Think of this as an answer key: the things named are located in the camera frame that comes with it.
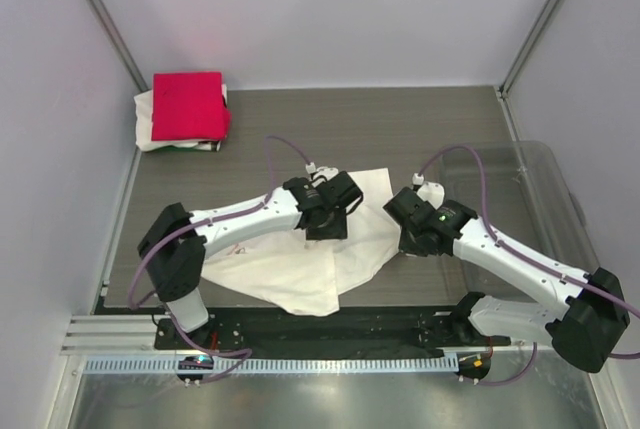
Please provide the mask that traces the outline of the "aluminium front rail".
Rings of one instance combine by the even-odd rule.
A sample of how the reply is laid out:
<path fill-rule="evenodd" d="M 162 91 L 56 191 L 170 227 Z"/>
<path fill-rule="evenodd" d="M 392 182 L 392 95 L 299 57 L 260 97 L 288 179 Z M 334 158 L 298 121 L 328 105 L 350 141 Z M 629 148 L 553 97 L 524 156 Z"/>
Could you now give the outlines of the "aluminium front rail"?
<path fill-rule="evenodd" d="M 77 316 L 69 325 L 63 342 L 68 353 L 94 351 L 96 353 L 124 353 L 141 351 L 186 351 L 187 349 L 157 349 L 154 347 L 157 320 L 161 314 L 117 314 L 98 316 Z M 446 350 L 484 350 L 482 347 L 444 347 L 436 349 L 418 348 L 397 341 L 381 340 L 340 343 L 325 341 L 313 349 L 309 343 L 293 342 L 282 346 L 268 343 L 254 350 L 256 359 L 275 360 L 374 360 L 411 359 L 440 356 Z"/>

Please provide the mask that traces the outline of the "clear plastic bin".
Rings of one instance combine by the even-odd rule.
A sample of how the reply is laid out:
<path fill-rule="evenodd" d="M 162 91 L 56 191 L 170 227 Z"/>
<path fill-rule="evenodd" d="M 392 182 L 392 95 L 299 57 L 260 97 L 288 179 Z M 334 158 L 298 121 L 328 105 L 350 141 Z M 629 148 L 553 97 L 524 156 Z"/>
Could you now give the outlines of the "clear plastic bin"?
<path fill-rule="evenodd" d="M 541 142 L 469 144 L 480 156 L 491 224 L 523 244 L 573 267 L 593 273 L 600 266 L 556 159 Z M 466 150 L 442 156 L 428 170 L 446 196 L 481 211 L 477 163 Z M 443 256 L 441 266 L 464 276 L 467 291 L 529 302 L 526 294 L 468 262 Z"/>

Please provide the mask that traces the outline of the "left aluminium frame post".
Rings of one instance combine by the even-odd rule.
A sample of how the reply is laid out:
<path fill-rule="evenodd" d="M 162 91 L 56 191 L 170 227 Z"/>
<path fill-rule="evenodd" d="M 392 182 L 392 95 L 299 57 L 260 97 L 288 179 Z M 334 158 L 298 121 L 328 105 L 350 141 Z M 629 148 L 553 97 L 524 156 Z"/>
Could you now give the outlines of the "left aluminium frame post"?
<path fill-rule="evenodd" d="M 139 92 L 149 86 L 103 0 L 86 0 L 104 35 Z"/>

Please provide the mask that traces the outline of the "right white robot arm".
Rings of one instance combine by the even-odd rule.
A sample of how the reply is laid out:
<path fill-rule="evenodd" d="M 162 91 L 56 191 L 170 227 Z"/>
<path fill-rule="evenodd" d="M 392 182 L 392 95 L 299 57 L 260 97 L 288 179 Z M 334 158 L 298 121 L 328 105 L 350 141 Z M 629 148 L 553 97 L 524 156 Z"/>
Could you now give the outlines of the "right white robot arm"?
<path fill-rule="evenodd" d="M 446 329 L 462 344 L 522 340 L 552 347 L 573 367 L 599 372 L 630 323 L 618 277 L 560 263 L 496 230 L 463 204 L 405 187 L 384 206 L 400 228 L 400 252 L 455 257 L 528 296 L 501 300 L 479 291 L 451 311 Z"/>

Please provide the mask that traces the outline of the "white Coca-Cola t-shirt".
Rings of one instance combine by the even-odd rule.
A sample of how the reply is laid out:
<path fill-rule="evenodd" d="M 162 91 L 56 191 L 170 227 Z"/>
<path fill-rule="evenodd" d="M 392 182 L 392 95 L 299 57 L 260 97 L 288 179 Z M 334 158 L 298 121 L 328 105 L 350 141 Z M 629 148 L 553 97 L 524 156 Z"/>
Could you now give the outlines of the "white Coca-Cola t-shirt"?
<path fill-rule="evenodd" d="M 327 316 L 339 296 L 369 282 L 398 252 L 400 229 L 383 206 L 389 170 L 353 171 L 364 201 L 347 217 L 345 240 L 307 241 L 300 231 L 270 233 L 208 259 L 202 278 L 298 316 Z"/>

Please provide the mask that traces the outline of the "folded white t-shirt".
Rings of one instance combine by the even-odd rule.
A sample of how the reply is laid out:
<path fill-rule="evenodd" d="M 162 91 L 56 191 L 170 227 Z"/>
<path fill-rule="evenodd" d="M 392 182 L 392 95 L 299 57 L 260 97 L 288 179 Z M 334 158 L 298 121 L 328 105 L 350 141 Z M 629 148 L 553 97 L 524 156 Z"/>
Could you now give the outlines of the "folded white t-shirt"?
<path fill-rule="evenodd" d="M 136 145 L 143 152 L 151 152 L 155 147 L 169 144 L 196 143 L 202 141 L 153 141 L 151 139 L 152 129 L 152 90 L 141 93 L 134 97 L 136 113 Z M 223 94 L 227 105 L 227 88 L 223 85 Z"/>

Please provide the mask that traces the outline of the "folded green t-shirt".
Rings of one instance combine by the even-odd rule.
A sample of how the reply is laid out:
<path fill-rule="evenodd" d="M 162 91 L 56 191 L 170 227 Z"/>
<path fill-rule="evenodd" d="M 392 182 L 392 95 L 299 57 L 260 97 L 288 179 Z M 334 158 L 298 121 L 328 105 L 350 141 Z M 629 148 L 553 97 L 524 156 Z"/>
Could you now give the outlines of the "folded green t-shirt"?
<path fill-rule="evenodd" d="M 202 141 L 196 143 L 169 144 L 155 147 L 153 152 L 183 151 L 183 152 L 219 152 L 221 141 Z"/>

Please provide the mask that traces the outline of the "aluminium frame post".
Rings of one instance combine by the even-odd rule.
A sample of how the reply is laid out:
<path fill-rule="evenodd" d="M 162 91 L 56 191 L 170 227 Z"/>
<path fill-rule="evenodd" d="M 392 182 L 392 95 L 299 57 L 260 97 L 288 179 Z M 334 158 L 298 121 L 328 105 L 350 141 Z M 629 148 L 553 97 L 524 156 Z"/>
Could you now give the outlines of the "aluminium frame post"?
<path fill-rule="evenodd" d="M 139 92 L 149 86 L 103 0 L 86 0 L 104 35 Z"/>
<path fill-rule="evenodd" d="M 563 0 L 544 1 L 524 42 L 510 65 L 503 82 L 496 87 L 497 94 L 501 99 L 505 99 L 515 85 L 520 73 L 524 69 L 534 49 L 543 38 L 545 31 L 550 26 L 562 3 Z"/>

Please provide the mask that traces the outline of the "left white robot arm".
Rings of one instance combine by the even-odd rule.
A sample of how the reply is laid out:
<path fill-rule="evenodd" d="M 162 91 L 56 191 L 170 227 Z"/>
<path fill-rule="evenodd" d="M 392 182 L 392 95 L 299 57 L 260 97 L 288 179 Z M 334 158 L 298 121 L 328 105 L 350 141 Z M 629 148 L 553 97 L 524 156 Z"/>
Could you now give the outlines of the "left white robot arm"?
<path fill-rule="evenodd" d="M 345 171 L 291 178 L 264 196 L 219 209 L 166 206 L 139 242 L 142 270 L 168 309 L 179 337 L 205 346 L 213 324 L 199 292 L 204 262 L 223 249 L 270 233 L 302 230 L 311 241 L 344 240 L 347 217 L 364 193 Z"/>

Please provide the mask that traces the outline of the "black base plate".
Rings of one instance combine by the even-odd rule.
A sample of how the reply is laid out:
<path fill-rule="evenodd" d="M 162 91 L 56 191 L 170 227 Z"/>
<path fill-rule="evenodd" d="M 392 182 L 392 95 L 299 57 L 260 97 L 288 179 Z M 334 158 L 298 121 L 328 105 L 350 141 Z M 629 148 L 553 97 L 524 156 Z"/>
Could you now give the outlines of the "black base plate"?
<path fill-rule="evenodd" d="M 295 316 L 282 309 L 211 308 L 205 324 L 181 335 L 169 316 L 157 320 L 154 347 L 187 349 L 192 340 L 207 350 L 254 350 L 268 343 L 397 341 L 418 348 L 507 346 L 505 336 L 483 336 L 454 317 L 452 306 L 347 307 L 329 316 Z"/>

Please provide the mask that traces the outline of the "folded pink t-shirt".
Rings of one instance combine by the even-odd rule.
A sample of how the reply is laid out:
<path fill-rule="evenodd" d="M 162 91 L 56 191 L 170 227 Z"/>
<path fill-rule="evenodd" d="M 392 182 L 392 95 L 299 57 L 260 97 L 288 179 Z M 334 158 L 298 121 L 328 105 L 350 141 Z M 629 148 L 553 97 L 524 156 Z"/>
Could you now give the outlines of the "folded pink t-shirt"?
<path fill-rule="evenodd" d="M 219 141 L 231 114 L 220 72 L 156 73 L 152 85 L 153 141 Z"/>

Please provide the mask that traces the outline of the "right aluminium frame post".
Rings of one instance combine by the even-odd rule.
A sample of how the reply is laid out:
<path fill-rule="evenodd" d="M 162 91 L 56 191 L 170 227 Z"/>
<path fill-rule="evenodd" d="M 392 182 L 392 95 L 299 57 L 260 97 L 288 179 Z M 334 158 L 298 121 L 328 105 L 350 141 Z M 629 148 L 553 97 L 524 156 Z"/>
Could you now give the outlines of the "right aluminium frame post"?
<path fill-rule="evenodd" d="M 562 3 L 563 0 L 544 1 L 524 42 L 510 65 L 503 82 L 496 87 L 497 94 L 501 99 L 505 99 L 515 85 L 520 73 L 524 69 L 534 49 L 543 38 L 545 31 L 550 26 Z"/>

